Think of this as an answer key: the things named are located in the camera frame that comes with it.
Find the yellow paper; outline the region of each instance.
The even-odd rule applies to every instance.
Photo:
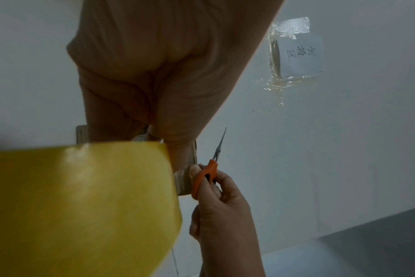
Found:
[[[163,144],[0,153],[0,276],[149,276],[181,223]]]

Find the scissors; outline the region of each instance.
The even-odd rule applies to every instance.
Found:
[[[192,195],[192,198],[194,198],[195,200],[198,199],[198,188],[200,187],[200,184],[202,183],[203,178],[206,177],[209,184],[217,182],[218,157],[220,156],[221,145],[223,143],[226,130],[227,128],[224,130],[223,137],[221,138],[220,144],[215,150],[215,154],[213,155],[212,160],[210,160],[209,164],[207,164],[207,166],[197,174],[197,176],[194,179],[194,182],[192,183],[191,195]]]

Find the paper label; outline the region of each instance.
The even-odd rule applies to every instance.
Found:
[[[308,33],[297,39],[277,37],[280,76],[314,75],[324,71],[324,47],[320,36]]]

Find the scissor blade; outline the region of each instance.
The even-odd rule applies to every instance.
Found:
[[[227,131],[227,127],[224,130],[223,136],[221,137],[221,141],[220,144],[218,145],[215,154],[213,155],[213,160],[215,160],[216,162],[218,161],[218,157],[220,156],[220,152],[221,152],[221,145],[223,144],[223,139],[224,139],[224,135],[226,134]]]

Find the orange scissors handle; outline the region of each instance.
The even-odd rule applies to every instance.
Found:
[[[197,176],[194,179],[194,182],[192,184],[192,198],[195,200],[198,200],[198,189],[200,187],[200,184],[203,181],[203,178],[206,177],[209,184],[212,184],[212,182],[217,181],[217,168],[218,164],[214,160],[210,160],[209,164],[207,164],[207,167],[205,167],[202,171],[200,171]]]

